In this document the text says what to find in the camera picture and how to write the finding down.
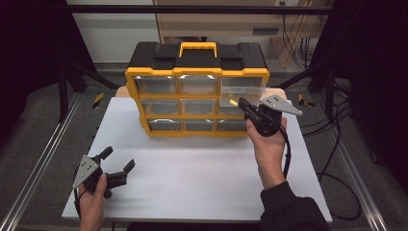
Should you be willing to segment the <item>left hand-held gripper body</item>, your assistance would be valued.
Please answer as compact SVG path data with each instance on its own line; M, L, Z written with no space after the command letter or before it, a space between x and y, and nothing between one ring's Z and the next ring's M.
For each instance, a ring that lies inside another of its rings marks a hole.
M72 189L76 190L83 184L92 193L96 189L101 174L103 173L101 162L108 157L108 154L99 154L94 157L85 155L77 167ZM104 197L112 197L112 189L127 184L129 165L126 165L122 171L116 173L107 173L107 187L104 191Z

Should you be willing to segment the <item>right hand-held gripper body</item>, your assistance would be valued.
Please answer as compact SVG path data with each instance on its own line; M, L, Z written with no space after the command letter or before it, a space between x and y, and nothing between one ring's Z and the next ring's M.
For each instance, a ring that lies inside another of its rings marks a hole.
M295 116L303 115L302 111L278 95L263 98L260 104L255 107L257 110L253 114L256 115L256 123L253 124L263 137L270 137L279 131L283 113Z

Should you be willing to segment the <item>transparent plastic drawer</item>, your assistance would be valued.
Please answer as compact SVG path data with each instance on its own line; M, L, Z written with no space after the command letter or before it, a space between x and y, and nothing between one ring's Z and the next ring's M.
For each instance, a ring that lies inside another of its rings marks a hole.
M242 97L249 103L257 105L266 89L261 77L222 78L220 80L219 105L232 107L231 100L239 102Z

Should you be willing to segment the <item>yellow black organizer cabinet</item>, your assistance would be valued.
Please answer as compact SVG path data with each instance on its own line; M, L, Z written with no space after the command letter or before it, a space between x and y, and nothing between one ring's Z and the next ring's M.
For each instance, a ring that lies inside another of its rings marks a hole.
M126 87L135 99L133 78L135 76L182 76L212 75L222 78L261 77L265 84L269 79L269 70L260 48L253 42L237 44L219 44L216 42L181 42L177 44L160 44L159 42L143 41L137 44L130 63L125 71ZM241 132L215 132L195 134L184 132L160 132L153 134L140 122L145 133L151 137L243 137Z

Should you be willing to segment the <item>person's right hand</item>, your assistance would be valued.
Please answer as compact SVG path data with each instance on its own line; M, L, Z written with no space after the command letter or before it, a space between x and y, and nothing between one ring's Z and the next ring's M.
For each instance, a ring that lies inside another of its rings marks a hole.
M264 171L282 172L282 159L286 144L284 136L276 132L270 137L263 137L249 119L246 121L246 133L253 143L258 167Z

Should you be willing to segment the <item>person's left hand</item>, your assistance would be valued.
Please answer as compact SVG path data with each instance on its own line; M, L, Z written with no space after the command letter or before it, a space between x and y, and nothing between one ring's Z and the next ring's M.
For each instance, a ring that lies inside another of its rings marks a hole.
M94 193L90 193L87 188L81 184L79 192L80 208L81 208L81 221L90 220L103 222L104 219L104 192L107 187L107 176L102 173L99 177Z

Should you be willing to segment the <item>light wooden table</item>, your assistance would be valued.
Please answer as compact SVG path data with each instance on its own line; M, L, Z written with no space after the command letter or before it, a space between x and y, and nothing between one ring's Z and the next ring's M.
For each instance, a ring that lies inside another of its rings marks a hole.
M262 97L265 98L265 97L269 97L269 96L272 96L272 95L278 95L283 99L287 98L287 95L286 95L285 91L282 90L282 89L279 89L279 88L266 88L266 90L263 93ZM116 97L129 97L130 93L129 93L126 86L122 86L116 91L115 96Z

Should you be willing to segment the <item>black metal stand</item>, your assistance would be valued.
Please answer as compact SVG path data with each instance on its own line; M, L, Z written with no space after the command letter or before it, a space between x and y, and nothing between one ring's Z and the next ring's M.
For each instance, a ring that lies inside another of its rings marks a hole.
M322 87L325 87L324 114L330 122L333 122L335 76L331 64L326 64L325 62L318 62L316 64L313 64L309 68L296 74L289 80L277 85L277 88L284 90L306 77L312 78L308 87L310 93L318 93L321 91Z
M60 118L59 122L62 122L68 114L68 97L67 97L67 84L70 84L76 92L85 92L87 84L83 77L88 76L92 80L102 84L103 86L117 90L118 84L115 84L95 71L80 65L75 61L65 62L58 71L58 83L59 83L59 95L60 95Z

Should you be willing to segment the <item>group of clear drawers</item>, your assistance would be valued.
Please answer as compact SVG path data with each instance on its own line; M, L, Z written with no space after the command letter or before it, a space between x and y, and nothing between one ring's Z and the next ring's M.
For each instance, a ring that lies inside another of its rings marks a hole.
M135 76L133 84L140 122L153 134L244 130L242 111L221 101L215 76Z

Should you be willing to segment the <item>black curtain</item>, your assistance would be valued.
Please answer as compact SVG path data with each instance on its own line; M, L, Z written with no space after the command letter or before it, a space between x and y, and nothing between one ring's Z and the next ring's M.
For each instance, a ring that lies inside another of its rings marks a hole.
M47 10L66 0L0 0L0 142L9 137L28 95L58 82L65 52L94 71L73 15Z
M351 83L351 106L374 153L408 194L408 0L334 0L314 59Z

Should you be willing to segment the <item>yellow-handled clamp right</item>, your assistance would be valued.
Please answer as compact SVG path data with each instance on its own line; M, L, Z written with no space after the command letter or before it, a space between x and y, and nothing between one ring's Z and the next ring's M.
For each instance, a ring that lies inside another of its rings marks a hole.
M306 106L306 107L310 107L310 108L316 107L316 105L314 103L306 102L302 94L298 95L298 104L300 106Z

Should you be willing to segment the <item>yellow-handled clamp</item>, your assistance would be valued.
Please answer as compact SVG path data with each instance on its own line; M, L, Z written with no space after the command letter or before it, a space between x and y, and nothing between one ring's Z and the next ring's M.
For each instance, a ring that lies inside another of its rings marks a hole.
M316 105L314 103L306 102L302 94L298 95L298 104L300 106L306 106L306 107L310 107L310 108L316 107Z
M98 93L98 94L96 95L96 97L95 97L95 99L94 99L94 102L93 102L93 104L92 104L92 108L93 108L93 109L97 109L97 108L99 107L99 105L100 105L100 103L101 103L101 101L102 101L104 95L105 95L104 93Z

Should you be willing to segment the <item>aluminium floor rail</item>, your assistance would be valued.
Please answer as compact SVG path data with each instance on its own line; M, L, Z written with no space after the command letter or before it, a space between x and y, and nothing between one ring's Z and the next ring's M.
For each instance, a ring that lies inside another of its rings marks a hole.
M82 93L73 94L65 118L57 124L52 136L42 150L41 155L36 162L36 165L34 166L27 181L25 182L24 187L14 201L11 209L6 213L5 217L0 222L0 231L14 231L14 229L16 228L31 198L33 197L33 194L44 172L46 171L50 161L52 160L52 157L54 156L54 153L64 136L66 128L73 118L78 108L78 104L82 98Z
M325 103L323 102L322 97L318 96L317 94L313 94L313 99L315 100L317 109L319 110L321 116L330 122L324 114ZM328 166L331 163L334 154L338 153L338 157L350 183L350 187L361 204L360 208L362 209L362 212L370 225L371 231L389 231L389 228L379 212L366 183L360 175L357 167L352 162L345 145L341 140L341 132L339 130L340 122L337 119L334 119L334 121L330 123L331 126L328 129L328 132L330 134L331 141L334 143L334 148L330 158L327 160L323 170L321 171L321 175L328 170Z

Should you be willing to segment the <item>yellow-handled clamp left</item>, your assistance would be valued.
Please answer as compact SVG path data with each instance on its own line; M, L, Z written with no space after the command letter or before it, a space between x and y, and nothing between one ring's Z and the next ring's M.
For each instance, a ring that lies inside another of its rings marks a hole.
M99 107L99 105L100 105L100 103L101 103L101 101L102 101L104 95L105 95L104 93L98 93L98 94L96 95L96 97L95 97L95 99L94 99L94 102L93 102L93 104L92 104L92 108L93 108L93 109L97 109L97 108Z

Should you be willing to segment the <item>black horizontal frame bar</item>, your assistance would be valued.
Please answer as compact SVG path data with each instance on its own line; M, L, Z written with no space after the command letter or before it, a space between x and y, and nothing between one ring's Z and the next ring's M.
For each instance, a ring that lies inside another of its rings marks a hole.
M209 13L209 14L308 14L329 15L330 7L250 7L250 6L147 6L147 5L67 5L72 13Z

